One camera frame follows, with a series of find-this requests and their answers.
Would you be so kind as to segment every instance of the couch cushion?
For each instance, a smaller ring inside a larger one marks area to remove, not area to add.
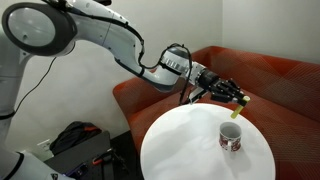
[[[248,91],[251,101],[241,114],[264,135],[273,152],[277,178],[320,179],[320,123],[295,113]],[[152,123],[177,107],[180,94],[174,94],[128,118],[136,149],[140,153],[143,138]],[[211,103],[235,109],[235,104],[217,103],[206,95],[198,103]]]
[[[320,122],[319,64],[222,47],[211,47],[201,62],[241,88]]]

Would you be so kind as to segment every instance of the black bag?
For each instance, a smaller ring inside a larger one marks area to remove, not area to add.
[[[50,150],[53,155],[57,155],[101,132],[101,129],[92,123],[72,122],[59,134],[57,139],[50,144]]]

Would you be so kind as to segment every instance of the white robotic arm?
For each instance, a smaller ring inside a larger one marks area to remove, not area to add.
[[[185,103],[195,102],[210,92],[212,99],[245,106],[244,94],[203,65],[192,62],[190,53],[168,47],[154,71],[140,60],[144,42],[121,15],[92,0],[46,0],[44,4],[18,3],[6,9],[0,26],[0,180],[68,179],[31,155],[7,150],[4,145],[27,61],[34,55],[64,56],[75,42],[86,40],[108,49],[116,62],[162,92],[170,91],[179,77],[197,88]],[[136,57],[136,37],[142,51]]]

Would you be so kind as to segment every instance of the tabletop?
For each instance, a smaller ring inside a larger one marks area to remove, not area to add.
[[[141,147],[145,180],[275,179],[271,149],[260,131],[246,118],[230,117],[232,111],[196,103],[174,108],[149,128]],[[241,148],[228,152],[219,144],[222,122],[242,129]]]

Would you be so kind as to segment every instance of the white mug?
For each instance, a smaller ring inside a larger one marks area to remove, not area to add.
[[[237,151],[241,147],[241,128],[233,122],[224,122],[220,125],[220,146],[227,151]]]

